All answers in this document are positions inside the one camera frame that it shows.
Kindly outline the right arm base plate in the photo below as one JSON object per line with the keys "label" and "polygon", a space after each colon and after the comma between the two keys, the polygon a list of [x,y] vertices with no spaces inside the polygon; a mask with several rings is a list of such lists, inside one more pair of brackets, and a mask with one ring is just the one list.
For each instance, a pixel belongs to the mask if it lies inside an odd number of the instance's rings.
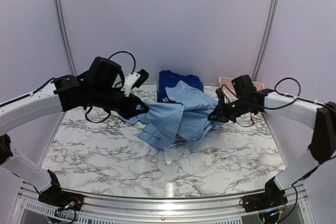
{"label": "right arm base plate", "polygon": [[287,197],[283,197],[283,195],[277,199],[269,199],[265,193],[258,193],[243,196],[239,201],[239,205],[245,209],[245,212],[253,212],[284,206],[287,202]]}

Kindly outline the royal blue printed t-shirt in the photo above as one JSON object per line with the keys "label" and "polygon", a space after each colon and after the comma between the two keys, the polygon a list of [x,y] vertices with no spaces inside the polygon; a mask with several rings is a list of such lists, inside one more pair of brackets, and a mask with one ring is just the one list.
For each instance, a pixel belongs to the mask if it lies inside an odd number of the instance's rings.
{"label": "royal blue printed t-shirt", "polygon": [[192,74],[181,75],[170,70],[162,70],[159,72],[157,82],[157,102],[168,102],[169,99],[165,89],[175,87],[180,81],[202,92],[204,91],[204,85],[198,76]]}

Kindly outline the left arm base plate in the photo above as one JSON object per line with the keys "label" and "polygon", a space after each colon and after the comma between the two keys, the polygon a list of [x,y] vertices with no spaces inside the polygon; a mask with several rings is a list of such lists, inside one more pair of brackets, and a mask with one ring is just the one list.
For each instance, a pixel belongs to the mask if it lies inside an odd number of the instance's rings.
{"label": "left arm base plate", "polygon": [[41,194],[38,196],[38,201],[48,205],[55,206],[62,210],[80,211],[84,196],[69,191],[62,191],[60,194],[49,195]]}

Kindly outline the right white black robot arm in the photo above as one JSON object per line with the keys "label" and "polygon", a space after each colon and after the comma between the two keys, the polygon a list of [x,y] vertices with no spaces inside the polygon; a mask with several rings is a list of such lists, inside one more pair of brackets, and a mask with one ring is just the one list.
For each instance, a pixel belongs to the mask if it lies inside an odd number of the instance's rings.
{"label": "right white black robot arm", "polygon": [[304,99],[299,93],[281,93],[276,87],[259,89],[249,75],[222,84],[218,104],[208,119],[233,122],[245,114],[262,114],[285,158],[286,168],[265,183],[265,191],[244,206],[273,207],[286,202],[285,190],[312,175],[335,158],[335,103]]}

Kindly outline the light blue shirt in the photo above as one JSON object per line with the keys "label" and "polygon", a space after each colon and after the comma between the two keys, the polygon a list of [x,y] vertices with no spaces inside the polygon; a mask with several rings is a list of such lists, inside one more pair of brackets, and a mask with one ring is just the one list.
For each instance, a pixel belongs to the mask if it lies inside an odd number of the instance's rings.
{"label": "light blue shirt", "polygon": [[177,137],[186,141],[189,149],[196,147],[205,135],[224,124],[208,120],[208,116],[217,106],[217,101],[203,91],[179,81],[175,87],[165,88],[169,102],[146,103],[149,111],[124,119],[134,125],[141,122],[145,127],[138,138],[152,147],[165,150]]}

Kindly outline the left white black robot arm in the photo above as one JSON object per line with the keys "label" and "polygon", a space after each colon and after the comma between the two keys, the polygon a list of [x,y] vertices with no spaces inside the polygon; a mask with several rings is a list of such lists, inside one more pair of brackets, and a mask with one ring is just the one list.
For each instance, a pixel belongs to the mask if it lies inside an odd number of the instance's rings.
{"label": "left white black robot arm", "polygon": [[124,75],[122,67],[109,58],[96,57],[90,68],[78,76],[51,78],[38,89],[1,104],[1,167],[33,185],[39,200],[61,206],[80,197],[62,190],[55,173],[10,146],[7,134],[14,128],[46,115],[67,112],[77,107],[101,108],[130,119],[147,113],[149,107],[136,95],[149,77],[144,69]]}

